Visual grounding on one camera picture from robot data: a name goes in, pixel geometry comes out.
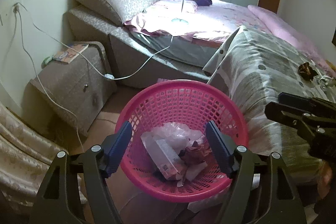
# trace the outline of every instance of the basket rim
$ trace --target basket rim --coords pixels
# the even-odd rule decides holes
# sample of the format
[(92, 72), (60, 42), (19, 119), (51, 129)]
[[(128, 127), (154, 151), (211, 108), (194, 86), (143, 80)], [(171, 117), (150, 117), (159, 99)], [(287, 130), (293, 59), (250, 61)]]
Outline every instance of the basket rim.
[[(240, 122), (240, 126), (242, 128), (243, 131), (243, 136), (244, 139), (242, 141), (242, 143), (240, 143), (240, 145), (245, 145), (246, 147), (248, 147), (248, 131), (247, 131), (247, 125), (246, 122), (244, 120), (243, 114), (241, 113), (241, 111), (239, 110), (239, 108), (235, 105), (235, 103), (227, 96), (225, 95), (223, 92), (221, 92), (220, 90), (216, 89), (213, 86), (210, 86), (208, 84), (205, 84), (203, 82), (199, 82), (199, 81), (194, 81), (194, 80), (170, 80), (170, 81), (164, 81), (161, 83), (156, 83), (152, 86), (149, 86), (147, 88), (145, 88), (144, 90), (140, 91), (138, 94), (136, 94), (124, 107), (124, 109), (122, 110), (122, 112), (120, 113), (120, 116), (118, 118), (117, 124), (115, 126), (115, 132), (117, 132), (122, 123), (126, 121), (126, 118), (128, 120), (128, 117), (130, 116), (130, 112), (133, 112), (134, 109), (131, 108), (131, 106), (133, 105), (139, 105), (140, 103), (143, 102), (142, 98), (143, 97), (148, 97), (149, 95), (152, 95), (153, 93), (156, 93), (160, 90), (162, 90), (162, 87), (167, 87), (167, 89), (172, 89), (172, 88), (190, 88), (190, 89), (195, 89), (195, 88), (200, 88), (203, 91), (211, 91), (211, 93), (216, 94), (218, 99), (222, 99), (223, 101), (227, 101), (230, 103), (229, 106), (227, 106), (227, 108), (230, 110), (232, 116), (235, 116), (236, 118), (239, 119)], [(127, 178), (137, 187), (139, 187), (141, 190), (143, 190), (144, 192), (152, 195), (155, 198), (161, 199), (161, 200), (165, 200), (168, 202), (178, 202), (178, 203), (188, 203), (188, 202), (194, 202), (194, 201), (198, 201), (201, 199), (205, 199), (205, 198), (209, 198), (212, 197), (214, 195), (216, 195), (217, 193), (219, 193), (220, 191), (224, 190), (225, 188), (229, 187), (229, 185), (231, 184), (231, 180), (229, 178), (227, 178), (226, 180), (223, 180), (222, 183), (218, 184), (215, 187), (212, 187), (211, 189), (205, 191), (205, 192), (201, 192), (201, 193), (196, 193), (196, 194), (188, 194), (188, 195), (175, 195), (174, 193), (165, 193), (162, 192), (160, 190), (156, 190), (153, 189), (150, 185), (147, 185), (145, 183), (142, 183), (141, 180), (138, 179), (137, 176), (135, 176), (133, 174), (133, 172), (131, 171), (131, 166), (130, 163), (128, 162), (126, 156), (124, 155), (121, 163), (120, 163), (121, 169), (123, 170), (123, 172), (125, 173), (125, 175), (127, 176)]]

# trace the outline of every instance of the pink bed sheet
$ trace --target pink bed sheet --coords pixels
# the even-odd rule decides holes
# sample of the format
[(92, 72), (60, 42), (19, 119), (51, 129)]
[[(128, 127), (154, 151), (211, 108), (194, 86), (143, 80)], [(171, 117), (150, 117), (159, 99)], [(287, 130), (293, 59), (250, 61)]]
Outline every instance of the pink bed sheet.
[[(212, 3), (209, 7), (199, 6), (194, 13), (152, 5), (125, 25), (129, 25), (131, 31), (146, 35), (181, 36), (192, 43), (214, 48), (219, 48), (241, 25), (271, 34), (248, 8), (220, 0), (212, 0)], [(174, 18), (189, 24), (172, 22)]]
[(308, 58), (320, 65), (329, 76), (336, 77), (336, 72), (326, 63), (315, 44), (307, 36), (295, 30), (269, 10), (253, 5), (249, 5), (248, 9), (267, 26), (273, 35), (303, 52)]

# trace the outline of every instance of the lamp base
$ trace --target lamp base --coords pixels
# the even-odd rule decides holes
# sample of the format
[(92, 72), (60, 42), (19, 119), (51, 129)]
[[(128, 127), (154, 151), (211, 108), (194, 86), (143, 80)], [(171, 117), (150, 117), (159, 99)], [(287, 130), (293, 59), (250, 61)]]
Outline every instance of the lamp base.
[(189, 22), (187, 22), (186, 20), (184, 19), (180, 19), (180, 18), (174, 18), (171, 20), (172, 22), (179, 22), (179, 23), (182, 23), (182, 24), (185, 24), (185, 25), (188, 25)]

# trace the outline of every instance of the brown crumpled wrapper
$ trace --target brown crumpled wrapper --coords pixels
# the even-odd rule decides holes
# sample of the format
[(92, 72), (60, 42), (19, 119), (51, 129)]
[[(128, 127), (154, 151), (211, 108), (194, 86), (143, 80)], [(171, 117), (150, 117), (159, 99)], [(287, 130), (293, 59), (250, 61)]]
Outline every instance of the brown crumpled wrapper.
[(309, 65), (308, 62), (300, 65), (298, 72), (301, 75), (301, 77), (306, 81), (313, 81), (314, 76), (318, 75), (317, 72), (313, 70), (313, 68)]
[(205, 161), (205, 158), (212, 152), (208, 143), (198, 144), (194, 141), (192, 146), (188, 146), (179, 153), (179, 157), (186, 165), (198, 165)]

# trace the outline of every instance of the polka dot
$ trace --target polka dot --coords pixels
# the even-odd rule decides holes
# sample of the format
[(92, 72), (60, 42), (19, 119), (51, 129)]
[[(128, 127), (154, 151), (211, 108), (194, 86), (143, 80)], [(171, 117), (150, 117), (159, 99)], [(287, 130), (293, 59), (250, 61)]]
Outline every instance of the polka dot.
[(259, 65), (258, 69), (260, 69), (260, 70), (266, 70), (266, 67), (264, 65)]

